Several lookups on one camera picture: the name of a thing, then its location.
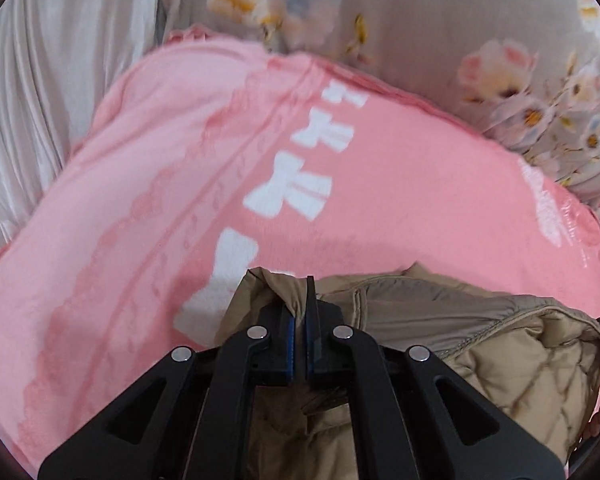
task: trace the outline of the white character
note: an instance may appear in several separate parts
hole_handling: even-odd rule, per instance
[[[345,84],[335,79],[332,79],[329,86],[322,91],[322,98],[325,101],[339,105],[344,99],[357,108],[365,105],[367,97],[366,94],[349,90]]]
[[[198,344],[213,346],[222,316],[257,254],[255,240],[231,228],[222,231],[209,282],[182,305],[173,327]]]
[[[331,177],[300,171],[302,166],[302,158],[278,152],[271,179],[251,191],[242,204],[264,218],[275,218],[286,202],[307,220],[315,220],[331,195]]]
[[[291,135],[291,140],[306,148],[315,148],[323,142],[335,152],[342,152],[353,139],[353,126],[332,123],[333,116],[318,108],[309,110],[309,125]]]
[[[571,237],[573,234],[567,230],[562,221],[562,213],[558,209],[554,196],[544,189],[544,174],[538,168],[528,165],[522,158],[518,160],[522,178],[531,188],[536,201],[536,219],[542,236],[549,240],[554,246],[562,246],[562,238],[573,245]]]

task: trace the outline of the quilted fabric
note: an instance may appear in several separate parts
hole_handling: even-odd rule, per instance
[[[318,280],[318,296],[380,344],[425,344],[563,463],[600,389],[600,326],[551,298],[492,293],[421,266],[374,276]],[[282,298],[304,316],[304,280],[252,269],[238,287],[219,342]],[[256,393],[248,478],[356,477],[349,410],[341,392],[305,384]]]

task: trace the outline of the floral fabric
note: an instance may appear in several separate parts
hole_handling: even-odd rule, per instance
[[[595,0],[178,0],[271,50],[310,50],[419,94],[563,184],[600,219]]]

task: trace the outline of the white curtain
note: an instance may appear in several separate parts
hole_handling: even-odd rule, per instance
[[[115,78],[154,43],[157,0],[0,8],[0,233],[12,239]]]

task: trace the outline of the bedding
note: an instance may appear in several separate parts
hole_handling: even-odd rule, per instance
[[[154,44],[157,0],[6,0],[0,8],[0,246],[87,133],[95,105]]]
[[[35,476],[173,346],[212,345],[249,267],[415,261],[600,316],[597,219],[519,155],[319,57],[174,34],[0,258],[0,437]]]
[[[165,0],[193,23],[309,50],[419,94],[520,153],[600,219],[595,0]]]

